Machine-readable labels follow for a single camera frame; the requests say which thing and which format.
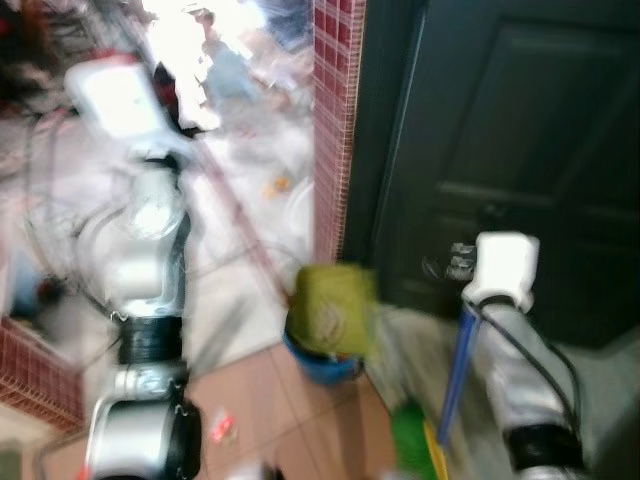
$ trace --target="green cloth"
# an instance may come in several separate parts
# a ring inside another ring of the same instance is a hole
[[[438,480],[424,432],[420,406],[407,404],[391,414],[398,468],[420,480]]]

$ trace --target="dark door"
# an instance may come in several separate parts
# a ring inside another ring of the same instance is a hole
[[[374,233],[385,300],[438,313],[455,242],[540,239],[535,313],[597,346],[638,321],[637,0],[432,0]]]

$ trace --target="green object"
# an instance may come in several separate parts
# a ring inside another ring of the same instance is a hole
[[[438,480],[434,460],[425,436],[425,419],[420,406],[411,403],[391,414],[391,431],[398,468],[420,480]]]
[[[351,265],[312,265],[296,278],[289,337],[321,354],[365,356],[375,306],[373,274]]]
[[[17,448],[0,450],[0,478],[2,480],[20,480],[22,478],[22,455]]]

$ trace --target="blue bucket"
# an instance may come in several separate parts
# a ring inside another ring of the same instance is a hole
[[[310,355],[302,351],[289,338],[287,332],[282,337],[284,344],[296,358],[302,371],[313,383],[332,386],[347,380],[353,380],[362,371],[360,357],[349,357],[346,360],[331,360],[330,358]]]

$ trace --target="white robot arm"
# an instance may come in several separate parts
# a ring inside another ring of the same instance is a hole
[[[479,320],[479,363],[518,478],[586,479],[575,371],[525,315],[538,248],[520,233],[480,234],[476,272],[462,297]]]
[[[188,480],[200,470],[199,410],[185,397],[182,357],[185,245],[191,231],[180,174],[193,150],[174,132],[141,65],[78,64],[65,86],[99,136],[122,142],[141,164],[131,199],[114,221],[121,235],[104,272],[105,299],[119,327],[113,384],[92,418],[90,480]]]

